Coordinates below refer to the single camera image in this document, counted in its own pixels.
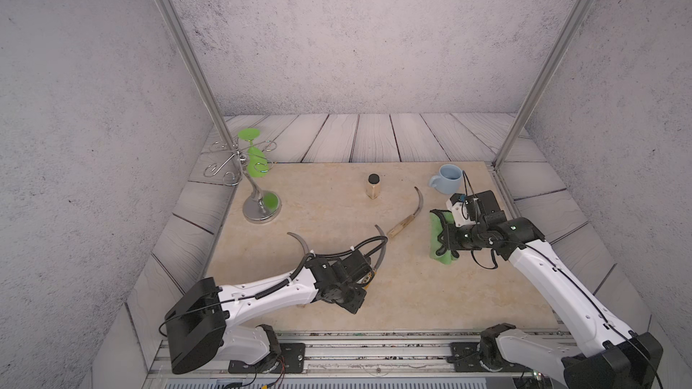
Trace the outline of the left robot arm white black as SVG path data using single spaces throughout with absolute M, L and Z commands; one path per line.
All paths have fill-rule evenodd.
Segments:
M 308 253 L 290 273 L 236 286 L 199 280 L 165 314 L 163 325 L 175 375 L 213 360 L 226 360 L 232 373 L 266 373 L 282 355 L 274 329 L 248 322 L 280 309 L 314 302 L 357 313 L 367 295 L 371 257 L 358 250 L 333 255 Z

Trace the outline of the green microfiber rag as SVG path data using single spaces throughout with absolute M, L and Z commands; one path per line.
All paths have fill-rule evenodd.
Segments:
M 459 253 L 452 253 L 451 256 L 448 259 L 435 259 L 434 258 L 434 251 L 440 248 L 441 246 L 447 245 L 447 228 L 444 228 L 442 232 L 431 232 L 431 241 L 430 241 L 430 258 L 434 259 L 438 262 L 441 262 L 445 265 L 450 265 L 452 264 L 453 261 L 456 261 L 459 258 Z

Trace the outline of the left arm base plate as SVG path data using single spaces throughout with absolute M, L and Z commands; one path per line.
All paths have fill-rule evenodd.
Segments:
M 306 344 L 282 342 L 279 347 L 279 353 L 270 352 L 266 358 L 255 365 L 232 360 L 228 366 L 228 373 L 231 375 L 302 374 L 305 369 Z

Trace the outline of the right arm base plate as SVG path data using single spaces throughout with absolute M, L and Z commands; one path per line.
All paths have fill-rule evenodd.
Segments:
M 506 362 L 502 365 L 487 367 L 480 358 L 477 342 L 452 342 L 450 348 L 451 354 L 446 358 L 446 361 L 453 365 L 454 371 L 457 373 L 524 373 L 529 371 L 527 367 Z

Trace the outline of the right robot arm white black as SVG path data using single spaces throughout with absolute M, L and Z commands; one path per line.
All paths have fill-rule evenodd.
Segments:
M 524 217 L 509 220 L 493 192 L 453 194 L 432 209 L 431 256 L 444 263 L 461 252 L 489 250 L 538 290 L 571 334 L 575 347 L 543 340 L 510 323 L 485 329 L 477 357 L 488 372 L 511 366 L 536 371 L 567 388 L 651 388 L 661 385 L 663 347 L 615 316 L 562 264 L 544 234 Z

